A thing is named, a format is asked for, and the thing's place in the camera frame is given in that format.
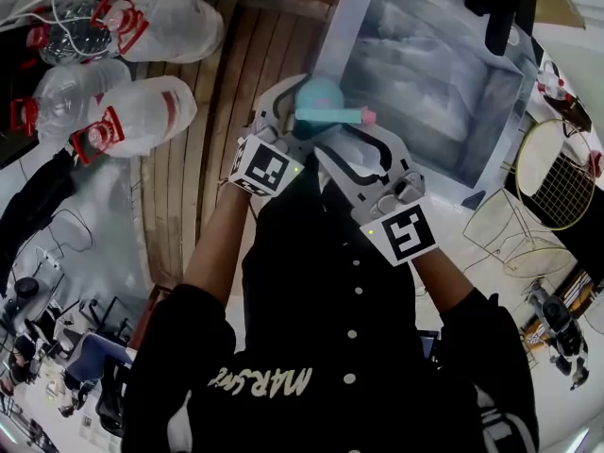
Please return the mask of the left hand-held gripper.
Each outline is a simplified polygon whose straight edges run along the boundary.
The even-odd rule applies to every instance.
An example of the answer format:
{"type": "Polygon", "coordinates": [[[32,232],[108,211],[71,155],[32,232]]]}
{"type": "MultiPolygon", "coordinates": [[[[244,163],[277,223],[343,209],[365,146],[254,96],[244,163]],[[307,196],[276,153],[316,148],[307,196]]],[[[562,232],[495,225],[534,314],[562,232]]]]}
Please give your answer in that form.
{"type": "Polygon", "coordinates": [[[309,74],[287,77],[264,92],[257,104],[257,117],[238,140],[229,173],[229,182],[258,197],[280,195],[304,170],[292,152],[308,152],[340,128],[334,123],[294,123],[285,132],[285,141],[268,122],[287,118],[299,88],[309,74]]]}

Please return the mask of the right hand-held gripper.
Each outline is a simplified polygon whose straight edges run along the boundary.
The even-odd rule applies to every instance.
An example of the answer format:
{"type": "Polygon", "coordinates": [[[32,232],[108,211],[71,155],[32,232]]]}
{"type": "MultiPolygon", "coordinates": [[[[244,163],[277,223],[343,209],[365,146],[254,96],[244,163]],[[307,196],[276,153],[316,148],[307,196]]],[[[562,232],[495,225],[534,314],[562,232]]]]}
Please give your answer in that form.
{"type": "Polygon", "coordinates": [[[393,266],[436,248],[432,231],[434,209],[426,196],[423,176],[415,171],[407,172],[410,154],[404,142],[378,125],[347,125],[346,133],[376,148],[384,175],[360,176],[328,146],[315,146],[313,151],[346,199],[358,205],[352,210],[352,217],[362,235],[393,266]],[[391,180],[396,181],[374,196],[391,180]]]}

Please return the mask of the teal spray bottle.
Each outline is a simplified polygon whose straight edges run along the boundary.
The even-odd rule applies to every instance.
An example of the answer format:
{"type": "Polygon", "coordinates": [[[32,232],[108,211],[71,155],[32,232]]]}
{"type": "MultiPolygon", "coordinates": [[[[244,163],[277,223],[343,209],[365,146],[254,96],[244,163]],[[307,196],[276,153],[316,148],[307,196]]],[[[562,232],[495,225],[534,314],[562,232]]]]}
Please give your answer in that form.
{"type": "Polygon", "coordinates": [[[294,95],[294,131],[300,141],[307,141],[328,129],[332,122],[314,121],[298,116],[301,109],[342,109],[344,94],[332,80],[311,77],[305,81],[294,95]]]}

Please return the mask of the teal pink spray head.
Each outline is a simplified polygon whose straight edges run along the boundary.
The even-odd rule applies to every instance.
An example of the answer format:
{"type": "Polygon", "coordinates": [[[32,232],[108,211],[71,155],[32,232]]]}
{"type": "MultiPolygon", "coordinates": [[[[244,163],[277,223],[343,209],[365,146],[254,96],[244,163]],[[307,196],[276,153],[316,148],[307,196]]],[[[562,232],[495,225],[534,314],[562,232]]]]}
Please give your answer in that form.
{"type": "Polygon", "coordinates": [[[298,121],[315,124],[371,125],[377,120],[377,115],[369,109],[299,108],[294,115],[298,121]]]}

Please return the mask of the person's left forearm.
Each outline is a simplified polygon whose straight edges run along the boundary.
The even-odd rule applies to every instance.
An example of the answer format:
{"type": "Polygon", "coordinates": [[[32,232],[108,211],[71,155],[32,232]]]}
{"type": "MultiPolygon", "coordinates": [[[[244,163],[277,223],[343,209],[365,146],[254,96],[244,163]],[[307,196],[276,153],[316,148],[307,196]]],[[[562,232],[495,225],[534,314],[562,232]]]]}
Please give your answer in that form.
{"type": "Polygon", "coordinates": [[[240,253],[250,194],[228,182],[200,233],[185,270],[183,283],[213,296],[227,306],[240,253]]]}

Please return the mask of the person's right forearm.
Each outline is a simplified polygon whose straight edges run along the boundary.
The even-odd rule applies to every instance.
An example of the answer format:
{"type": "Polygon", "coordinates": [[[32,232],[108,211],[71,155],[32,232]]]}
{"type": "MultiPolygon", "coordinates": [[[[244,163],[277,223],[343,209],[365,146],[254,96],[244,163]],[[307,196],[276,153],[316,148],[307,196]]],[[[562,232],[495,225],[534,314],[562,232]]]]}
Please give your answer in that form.
{"type": "Polygon", "coordinates": [[[440,248],[416,257],[412,264],[439,313],[453,309],[474,290],[474,285],[440,248]]]}

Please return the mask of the wooden plank platform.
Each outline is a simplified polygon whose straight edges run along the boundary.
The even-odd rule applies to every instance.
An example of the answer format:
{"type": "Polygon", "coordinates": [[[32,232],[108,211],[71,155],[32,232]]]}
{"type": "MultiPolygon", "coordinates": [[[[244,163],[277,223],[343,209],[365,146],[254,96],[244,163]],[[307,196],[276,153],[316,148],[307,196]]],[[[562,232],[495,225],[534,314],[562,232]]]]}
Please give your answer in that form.
{"type": "Polygon", "coordinates": [[[225,39],[206,59],[138,66],[138,78],[176,76],[193,92],[192,123],[149,155],[130,161],[133,219],[147,289],[170,289],[183,276],[213,212],[241,127],[260,95],[312,66],[325,23],[278,9],[210,0],[225,39]]]}

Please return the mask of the grey marbled sink cabinet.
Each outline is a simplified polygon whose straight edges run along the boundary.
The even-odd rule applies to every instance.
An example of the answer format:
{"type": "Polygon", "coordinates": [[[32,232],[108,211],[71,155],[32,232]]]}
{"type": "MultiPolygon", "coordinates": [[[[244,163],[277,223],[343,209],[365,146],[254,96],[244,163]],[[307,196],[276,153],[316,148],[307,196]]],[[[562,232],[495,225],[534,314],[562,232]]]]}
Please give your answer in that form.
{"type": "Polygon", "coordinates": [[[464,0],[339,0],[314,71],[405,143],[428,189],[470,210],[498,185],[542,47],[516,24],[502,57],[464,0]]]}

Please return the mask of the person's black buttoned shirt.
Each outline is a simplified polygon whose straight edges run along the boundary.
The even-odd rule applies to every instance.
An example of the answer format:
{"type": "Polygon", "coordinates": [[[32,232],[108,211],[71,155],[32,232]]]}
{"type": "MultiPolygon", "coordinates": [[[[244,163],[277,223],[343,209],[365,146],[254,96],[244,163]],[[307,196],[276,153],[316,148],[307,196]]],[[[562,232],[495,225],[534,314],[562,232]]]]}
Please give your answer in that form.
{"type": "Polygon", "coordinates": [[[510,313],[475,286],[439,313],[318,169],[262,207],[225,308],[183,280],[155,307],[121,453],[537,453],[510,313]]]}

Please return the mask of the black faucet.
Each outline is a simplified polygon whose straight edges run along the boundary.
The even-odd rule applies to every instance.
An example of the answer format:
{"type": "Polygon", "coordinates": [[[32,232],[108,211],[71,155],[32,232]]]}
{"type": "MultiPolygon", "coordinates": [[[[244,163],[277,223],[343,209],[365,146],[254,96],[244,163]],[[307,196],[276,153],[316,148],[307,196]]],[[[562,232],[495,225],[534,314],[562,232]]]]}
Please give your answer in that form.
{"type": "Polygon", "coordinates": [[[537,0],[464,0],[464,4],[479,17],[489,16],[485,45],[496,56],[504,55],[513,24],[532,36],[537,0]]]}

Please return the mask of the dark brown bag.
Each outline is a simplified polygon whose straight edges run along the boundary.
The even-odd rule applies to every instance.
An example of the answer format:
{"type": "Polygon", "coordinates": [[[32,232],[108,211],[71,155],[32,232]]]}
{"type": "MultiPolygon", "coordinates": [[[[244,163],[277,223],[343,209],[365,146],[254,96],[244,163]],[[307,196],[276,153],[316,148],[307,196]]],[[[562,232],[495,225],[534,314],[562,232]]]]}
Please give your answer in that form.
{"type": "Polygon", "coordinates": [[[592,130],[593,124],[589,114],[574,95],[567,94],[564,99],[548,97],[546,101],[565,121],[571,123],[579,131],[590,132],[592,130]]]}

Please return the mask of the black glass cabinet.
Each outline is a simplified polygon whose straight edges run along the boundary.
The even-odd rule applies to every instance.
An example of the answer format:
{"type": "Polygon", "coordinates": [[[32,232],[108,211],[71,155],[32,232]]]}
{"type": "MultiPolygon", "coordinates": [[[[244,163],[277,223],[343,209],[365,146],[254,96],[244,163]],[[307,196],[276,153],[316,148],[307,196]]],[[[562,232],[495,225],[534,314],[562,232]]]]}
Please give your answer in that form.
{"type": "Polygon", "coordinates": [[[593,177],[558,156],[536,194],[523,193],[514,171],[505,189],[518,198],[537,223],[553,231],[594,282],[604,291],[604,190],[593,177]]]}

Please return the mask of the grey black machine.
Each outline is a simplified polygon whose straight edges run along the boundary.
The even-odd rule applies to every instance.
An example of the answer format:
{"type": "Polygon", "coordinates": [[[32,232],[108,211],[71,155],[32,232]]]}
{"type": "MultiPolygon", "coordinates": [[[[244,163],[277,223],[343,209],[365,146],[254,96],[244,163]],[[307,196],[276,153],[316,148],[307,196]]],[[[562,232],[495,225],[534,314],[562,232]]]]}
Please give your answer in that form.
{"type": "Polygon", "coordinates": [[[567,378],[571,378],[571,391],[581,387],[589,378],[587,367],[589,347],[578,321],[556,295],[542,286],[542,279],[534,279],[528,289],[528,303],[545,334],[539,339],[545,344],[550,362],[567,378]]]}

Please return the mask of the black steel cabinet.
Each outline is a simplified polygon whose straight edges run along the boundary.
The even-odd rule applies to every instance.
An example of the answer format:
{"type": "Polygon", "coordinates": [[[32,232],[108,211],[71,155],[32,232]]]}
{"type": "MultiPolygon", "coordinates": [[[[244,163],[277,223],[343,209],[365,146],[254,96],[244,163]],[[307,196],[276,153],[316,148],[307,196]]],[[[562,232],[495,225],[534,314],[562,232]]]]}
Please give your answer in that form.
{"type": "Polygon", "coordinates": [[[0,33],[0,170],[38,144],[25,128],[19,99],[33,95],[48,66],[27,46],[28,32],[23,26],[0,33]]]}

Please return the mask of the blue office chair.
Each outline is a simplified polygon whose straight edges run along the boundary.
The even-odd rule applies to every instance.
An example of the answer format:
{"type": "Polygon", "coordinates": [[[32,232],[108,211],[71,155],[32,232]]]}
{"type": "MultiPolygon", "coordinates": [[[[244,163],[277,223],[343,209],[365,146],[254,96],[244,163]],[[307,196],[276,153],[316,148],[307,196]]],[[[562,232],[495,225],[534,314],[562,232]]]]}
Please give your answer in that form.
{"type": "Polygon", "coordinates": [[[118,363],[131,364],[136,351],[117,344],[93,332],[85,333],[67,364],[65,372],[79,382],[100,379],[104,374],[106,359],[118,363]]]}

